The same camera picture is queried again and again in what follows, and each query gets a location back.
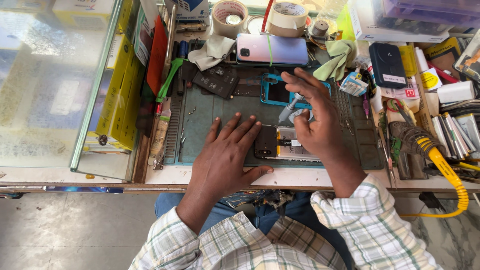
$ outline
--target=camera lens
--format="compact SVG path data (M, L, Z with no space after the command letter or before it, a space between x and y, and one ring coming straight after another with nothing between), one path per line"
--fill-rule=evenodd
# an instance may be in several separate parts
M241 56L250 56L250 50L246 49L246 48L240 49L240 55Z

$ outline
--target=pink purple smartphone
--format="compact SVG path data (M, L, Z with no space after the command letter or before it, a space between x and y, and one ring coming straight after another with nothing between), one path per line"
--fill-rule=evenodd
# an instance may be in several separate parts
M269 38L273 63L308 64L307 43L303 38ZM270 62L267 36L238 34L237 58L242 61Z

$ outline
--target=blue jeans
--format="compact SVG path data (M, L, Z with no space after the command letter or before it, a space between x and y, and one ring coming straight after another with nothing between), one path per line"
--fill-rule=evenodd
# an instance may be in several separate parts
M159 218L163 214L167 213L174 206L177 206L184 193L160 193L155 202L155 214ZM309 227L325 240L327 240L340 254L348 270L351 270L352 257L348 250L347 244L337 230L330 230L318 221L317 214L313 210L310 204L311 193L298 192L295 195L295 199L288 202L285 206L285 215L295 221L302 223ZM213 227L220 221L236 215L238 211L228 207L226 205L216 203L213 207L210 215L202 226L200 233L202 234L206 230ZM280 217L275 209L270 205L263 205L255 208L256 217L250 218L250 221L255 228L260 229L265 235L270 231L275 222Z

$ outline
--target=blue phone frame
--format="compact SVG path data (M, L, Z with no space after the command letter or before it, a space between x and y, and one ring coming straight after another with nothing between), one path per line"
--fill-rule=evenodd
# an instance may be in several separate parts
M263 103L266 103L266 104L271 104L271 105L280 105L280 106L286 106L288 103L286 102L281 102L281 101L273 101L273 100L269 100L268 99L268 90L270 88L270 85L273 85L274 83L270 83L270 82L267 82L265 81L265 78L271 78L271 79L275 79L277 80L277 83L278 81L283 81L282 80L282 77L280 75L275 75L275 74L271 74L271 73L264 73L262 75L262 88L260 90L260 101L263 102ZM323 83L325 85L325 87L328 88L328 94L331 96L332 95L332 88L330 87L330 84L329 83L326 83L326 82L322 82L320 81L321 83ZM292 93L290 92L290 101L292 101L295 97L294 97L295 93ZM311 109L312 106L307 103L300 103L300 102L297 102L297 104L295 104L295 107L298 108L298 109Z

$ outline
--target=plaid shirt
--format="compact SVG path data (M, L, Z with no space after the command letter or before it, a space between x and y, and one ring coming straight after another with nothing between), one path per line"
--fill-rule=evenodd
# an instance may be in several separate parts
M337 229L361 269L441 269L397 215L390 193L369 175L350 198L311 197L320 222ZM200 236L173 208L151 227L130 266L150 269L345 269L340 255L319 234L285 217L265 236L243 212Z

